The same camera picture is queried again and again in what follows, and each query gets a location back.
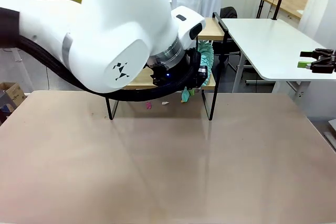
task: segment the cardboard box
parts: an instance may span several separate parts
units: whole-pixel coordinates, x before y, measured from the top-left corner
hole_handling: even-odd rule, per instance
[[[0,97],[8,96],[14,104],[0,104],[0,108],[4,112],[13,112],[25,99],[26,96],[19,84],[13,82],[3,82],[0,84]]]

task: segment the metal table frame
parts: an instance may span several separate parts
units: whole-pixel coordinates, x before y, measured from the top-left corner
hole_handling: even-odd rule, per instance
[[[224,32],[224,37],[223,37],[223,43],[222,43],[222,50],[221,50],[221,53],[219,55],[219,65],[218,65],[218,72],[217,72],[217,75],[216,75],[216,85],[215,85],[214,96],[213,96],[213,99],[212,99],[212,104],[211,104],[210,109],[208,108],[205,93],[204,93],[204,90],[202,89],[202,98],[203,98],[204,107],[205,107],[206,114],[207,114],[207,117],[208,117],[209,121],[212,121],[213,116],[214,116],[216,99],[217,99],[218,88],[219,88],[219,83],[220,83],[220,76],[222,74],[222,69],[223,69],[224,62],[225,62],[225,44],[226,44],[226,42],[229,38],[228,29],[225,26],[225,24],[223,23],[220,16],[217,13],[213,13],[212,18],[216,18],[218,20],[218,24]],[[109,101],[108,98],[106,98],[106,106],[107,106],[107,110],[108,110],[108,113],[109,113],[109,119],[110,120],[114,119],[115,112],[117,110],[118,104],[119,104],[119,101],[115,101],[114,105],[113,105],[113,109],[111,110],[110,101]]]

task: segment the table leg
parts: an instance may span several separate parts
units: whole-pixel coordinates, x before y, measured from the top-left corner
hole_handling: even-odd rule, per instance
[[[115,112],[117,111],[117,107],[118,107],[119,101],[114,101],[113,109],[111,111],[110,100],[108,98],[105,98],[105,100],[106,100],[107,111],[109,113],[109,119],[113,120],[113,118],[115,116]]]
[[[310,85],[310,81],[301,81],[299,88],[297,89],[295,96],[294,96],[295,103],[298,103],[302,99],[309,85]]]
[[[207,106],[207,102],[206,102],[205,93],[204,93],[204,90],[202,90],[202,98],[203,98],[205,111],[206,111],[206,114],[208,116],[209,121],[212,121],[212,119],[214,117],[216,99],[217,99],[218,88],[219,88],[219,83],[220,83],[220,76],[222,74],[222,69],[223,69],[223,66],[224,66],[224,62],[225,62],[224,57],[220,56],[219,57],[218,71],[217,71],[217,75],[216,75],[216,85],[215,85],[215,90],[214,90],[214,97],[212,98],[210,114],[208,112],[208,106]]]
[[[21,56],[16,48],[11,48],[11,50],[12,50],[15,62],[18,63],[18,66],[19,66],[21,75],[24,79],[24,82],[26,83],[28,87],[28,92],[32,93],[34,91],[34,86],[33,86],[33,83],[31,82],[27,69],[21,59]]]
[[[246,60],[245,55],[243,53],[241,53],[239,65],[238,65],[238,68],[237,68],[235,83],[233,84],[232,93],[237,93],[238,92],[241,76],[243,74],[245,60]]]
[[[279,90],[280,90],[280,86],[281,86],[281,82],[280,81],[277,81],[274,85],[274,88],[272,90],[272,93],[273,94],[276,94],[276,93],[279,93]]]

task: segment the beige table surface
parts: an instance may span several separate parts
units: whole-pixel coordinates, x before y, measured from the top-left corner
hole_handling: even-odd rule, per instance
[[[198,35],[199,40],[217,40],[222,41],[224,32],[214,18],[205,18],[205,28]]]
[[[0,222],[336,221],[336,154],[285,95],[120,103],[36,91],[0,126]],[[163,106],[162,101],[170,104]]]
[[[274,6],[277,6],[279,0],[264,0],[264,1],[269,4],[273,3]],[[282,0],[280,9],[294,16],[295,18],[301,19],[302,14],[297,11],[304,10],[306,8],[307,1],[308,0]]]

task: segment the robot logo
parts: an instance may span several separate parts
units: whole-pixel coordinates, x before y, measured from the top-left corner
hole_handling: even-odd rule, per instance
[[[123,66],[120,62],[118,62],[118,64],[114,65],[113,69],[115,68],[119,68],[119,72],[120,72],[120,76],[118,78],[116,78],[116,81],[118,81],[121,77],[126,76],[129,77],[128,74],[123,73],[122,70],[124,69],[124,67],[127,65],[128,62],[126,62]]]

